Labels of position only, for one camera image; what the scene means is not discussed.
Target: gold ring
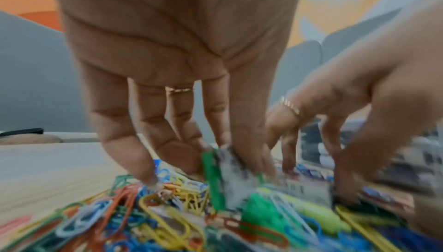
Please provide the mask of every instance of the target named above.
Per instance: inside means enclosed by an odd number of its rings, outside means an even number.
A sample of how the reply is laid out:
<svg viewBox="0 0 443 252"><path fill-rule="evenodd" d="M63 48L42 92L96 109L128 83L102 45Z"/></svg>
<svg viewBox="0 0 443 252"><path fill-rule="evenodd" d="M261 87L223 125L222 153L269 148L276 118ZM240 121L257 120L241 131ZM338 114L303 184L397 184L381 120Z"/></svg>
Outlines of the gold ring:
<svg viewBox="0 0 443 252"><path fill-rule="evenodd" d="M189 92L189 91L193 91L193 88L185 88L185 89L174 89L174 88L169 88L166 87L166 91L169 93L181 93L181 92Z"/></svg>
<svg viewBox="0 0 443 252"><path fill-rule="evenodd" d="M287 107L291 110L291 112L294 114L295 117L301 117L300 109L295 107L288 99L286 99L284 96L280 99L280 104L284 107Z"/></svg>

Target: ring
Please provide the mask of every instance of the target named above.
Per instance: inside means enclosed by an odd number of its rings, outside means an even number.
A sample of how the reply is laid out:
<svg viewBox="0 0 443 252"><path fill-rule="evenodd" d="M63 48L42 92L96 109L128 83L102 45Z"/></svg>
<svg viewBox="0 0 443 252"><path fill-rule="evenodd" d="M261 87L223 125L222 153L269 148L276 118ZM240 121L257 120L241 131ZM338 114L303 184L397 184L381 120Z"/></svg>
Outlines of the ring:
<svg viewBox="0 0 443 252"><path fill-rule="evenodd" d="M294 114L295 117L301 117L301 112L300 109L298 109L297 107L295 107L288 99L286 99L284 96L281 97L280 99L280 104L283 105L284 107L287 107L288 109L291 110L291 112Z"/></svg>
<svg viewBox="0 0 443 252"><path fill-rule="evenodd" d="M166 87L166 91L169 93L180 93L180 92L188 92L188 91L193 91L193 90L194 90L194 88L174 89L174 88Z"/></svg>

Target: hand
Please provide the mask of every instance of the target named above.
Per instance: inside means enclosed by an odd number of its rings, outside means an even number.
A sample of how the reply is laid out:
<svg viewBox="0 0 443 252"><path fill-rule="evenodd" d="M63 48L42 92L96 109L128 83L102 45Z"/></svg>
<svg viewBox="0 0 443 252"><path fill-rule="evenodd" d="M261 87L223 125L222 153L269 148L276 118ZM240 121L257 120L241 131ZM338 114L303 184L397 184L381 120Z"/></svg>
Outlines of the hand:
<svg viewBox="0 0 443 252"><path fill-rule="evenodd" d="M155 182L151 155L129 114L130 80L149 144L166 162L198 172L209 146L192 119L191 88L202 80L217 143L232 143L253 171L273 168L262 153L265 112L296 3L59 0L92 125L106 152L136 178ZM185 91L167 94L165 87ZM167 103L172 126L164 117Z"/></svg>
<svg viewBox="0 0 443 252"><path fill-rule="evenodd" d="M267 116L267 144L281 138L284 170L295 166L298 130L325 115L323 143L335 161L338 194L352 199L364 180L389 163L413 136L443 116L443 0L420 0L312 73ZM353 112L371 112L341 149L340 127Z"/></svg>

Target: yellow paper clip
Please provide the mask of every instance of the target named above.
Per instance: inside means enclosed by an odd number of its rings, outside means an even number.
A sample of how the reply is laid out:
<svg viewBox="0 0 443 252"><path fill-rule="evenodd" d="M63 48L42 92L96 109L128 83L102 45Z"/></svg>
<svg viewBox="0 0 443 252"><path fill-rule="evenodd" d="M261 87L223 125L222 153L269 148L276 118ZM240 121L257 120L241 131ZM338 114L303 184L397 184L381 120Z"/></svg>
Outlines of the yellow paper clip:
<svg viewBox="0 0 443 252"><path fill-rule="evenodd" d="M366 239L372 242L382 252L401 252L394 244L384 238L376 229L368 224L358 223L353 218L352 212L343 206L336 206L337 214L346 221L354 230L362 234Z"/></svg>
<svg viewBox="0 0 443 252"><path fill-rule="evenodd" d="M173 228L171 228L163 218L158 216L156 213L154 213L152 210L149 209L149 207L145 203L146 197L143 197L139 201L140 208L148 214L152 219L157 221L159 227L158 228L151 228L148 224L141 224L139 226L139 230L142 234L152 237L161 247L165 248L166 250L180 250L180 249L187 249L189 251L196 251L200 252L203 249L203 245L198 247L197 249L194 249L191 247L188 243L188 239L191 235L191 228L196 230L201 236L203 237L203 232L196 226L194 226L191 222L189 222L186 218L181 216L181 214L176 211L173 208L168 208L167 213L175 219L177 222L183 225L184 233L182 235L179 235Z"/></svg>

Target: gray sofa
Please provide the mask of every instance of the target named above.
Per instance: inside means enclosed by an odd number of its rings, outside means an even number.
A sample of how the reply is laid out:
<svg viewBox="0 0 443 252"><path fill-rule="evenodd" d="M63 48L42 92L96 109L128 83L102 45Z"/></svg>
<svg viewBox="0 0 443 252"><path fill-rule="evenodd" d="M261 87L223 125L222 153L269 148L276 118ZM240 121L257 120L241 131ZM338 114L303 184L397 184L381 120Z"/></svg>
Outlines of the gray sofa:
<svg viewBox="0 0 443 252"><path fill-rule="evenodd" d="M286 50L269 104L300 84L315 68L393 18L387 13ZM92 132L84 112L78 77L63 34L0 12L0 131L42 127L48 132ZM205 139L214 141L195 84L194 116Z"/></svg>

